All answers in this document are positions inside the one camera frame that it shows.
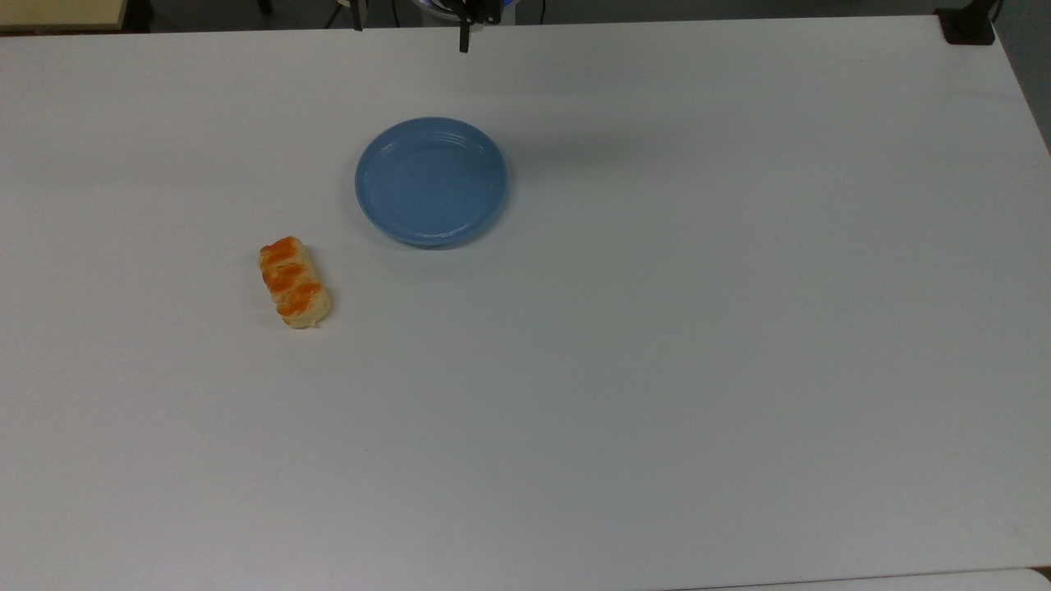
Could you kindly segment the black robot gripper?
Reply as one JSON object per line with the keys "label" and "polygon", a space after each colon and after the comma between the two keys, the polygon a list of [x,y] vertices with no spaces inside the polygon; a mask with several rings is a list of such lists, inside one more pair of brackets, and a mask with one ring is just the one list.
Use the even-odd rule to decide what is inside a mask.
{"label": "black robot gripper", "polygon": [[[503,21],[503,1],[500,0],[451,0],[449,11],[459,19],[459,53],[470,50],[470,28],[472,24],[499,24]],[[352,0],[353,30],[365,28],[365,3]]]}

